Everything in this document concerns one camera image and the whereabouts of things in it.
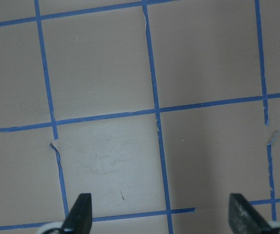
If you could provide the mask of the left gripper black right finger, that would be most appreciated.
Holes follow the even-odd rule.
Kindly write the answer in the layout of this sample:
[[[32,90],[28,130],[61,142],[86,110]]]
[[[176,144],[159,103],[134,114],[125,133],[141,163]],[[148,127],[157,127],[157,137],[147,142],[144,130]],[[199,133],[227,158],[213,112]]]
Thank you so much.
[[[271,234],[272,228],[242,194],[231,193],[228,224],[234,234]]]

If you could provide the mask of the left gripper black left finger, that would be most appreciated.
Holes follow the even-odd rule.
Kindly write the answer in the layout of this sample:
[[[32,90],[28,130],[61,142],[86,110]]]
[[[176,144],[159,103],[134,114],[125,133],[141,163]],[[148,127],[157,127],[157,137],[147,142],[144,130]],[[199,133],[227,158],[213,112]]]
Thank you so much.
[[[62,234],[89,234],[92,228],[92,195],[80,194],[61,226]]]

